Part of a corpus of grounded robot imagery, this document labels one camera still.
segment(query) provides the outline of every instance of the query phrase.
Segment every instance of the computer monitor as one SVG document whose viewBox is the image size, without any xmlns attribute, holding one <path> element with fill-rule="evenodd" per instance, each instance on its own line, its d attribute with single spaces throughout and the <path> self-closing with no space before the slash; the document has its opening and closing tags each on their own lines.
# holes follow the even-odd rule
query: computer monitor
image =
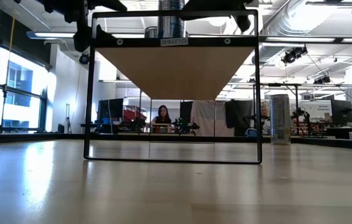
<svg viewBox="0 0 352 224">
<path fill-rule="evenodd" d="M 114 100 L 101 100 L 98 104 L 98 118 L 123 118 L 123 98 Z"/>
<path fill-rule="evenodd" d="M 335 123 L 352 123 L 352 104 L 345 100 L 331 100 L 332 121 Z"/>
</svg>

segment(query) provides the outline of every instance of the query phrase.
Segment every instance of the person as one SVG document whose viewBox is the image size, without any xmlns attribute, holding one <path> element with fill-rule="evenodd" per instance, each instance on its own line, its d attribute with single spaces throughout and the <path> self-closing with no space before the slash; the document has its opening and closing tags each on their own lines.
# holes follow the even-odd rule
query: person
<svg viewBox="0 0 352 224">
<path fill-rule="evenodd" d="M 158 109 L 158 115 L 152 120 L 151 124 L 171 124 L 168 108 L 162 105 Z"/>
<path fill-rule="evenodd" d="M 260 107 L 261 113 L 262 113 L 262 124 L 263 124 L 263 131 L 262 134 L 270 134 L 270 129 L 271 129 L 271 124 L 268 119 L 270 116 L 269 109 L 266 107 L 266 105 L 262 105 Z"/>
</svg>

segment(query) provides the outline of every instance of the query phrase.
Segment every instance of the sticker label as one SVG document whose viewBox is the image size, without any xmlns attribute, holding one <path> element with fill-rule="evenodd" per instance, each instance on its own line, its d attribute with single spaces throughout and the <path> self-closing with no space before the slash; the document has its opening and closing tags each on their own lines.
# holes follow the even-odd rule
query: sticker label
<svg viewBox="0 0 352 224">
<path fill-rule="evenodd" d="M 161 47 L 188 45 L 188 38 L 161 39 Z"/>
</svg>

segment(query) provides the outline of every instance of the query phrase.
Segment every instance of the woman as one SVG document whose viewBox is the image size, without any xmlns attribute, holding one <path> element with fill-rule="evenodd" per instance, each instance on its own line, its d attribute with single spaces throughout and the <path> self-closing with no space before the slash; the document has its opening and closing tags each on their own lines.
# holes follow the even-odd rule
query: woman
<svg viewBox="0 0 352 224">
<path fill-rule="evenodd" d="M 158 115 L 152 120 L 152 124 L 171 124 L 168 108 L 165 105 L 159 107 Z"/>
</svg>

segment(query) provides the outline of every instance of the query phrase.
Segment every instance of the tripod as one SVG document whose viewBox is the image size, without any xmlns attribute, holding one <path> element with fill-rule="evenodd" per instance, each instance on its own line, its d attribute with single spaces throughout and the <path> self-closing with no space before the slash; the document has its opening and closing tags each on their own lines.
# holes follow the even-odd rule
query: tripod
<svg viewBox="0 0 352 224">
<path fill-rule="evenodd" d="M 66 127 L 67 127 L 67 134 L 72 134 L 72 127 L 70 123 L 70 104 L 66 104 Z"/>
</svg>

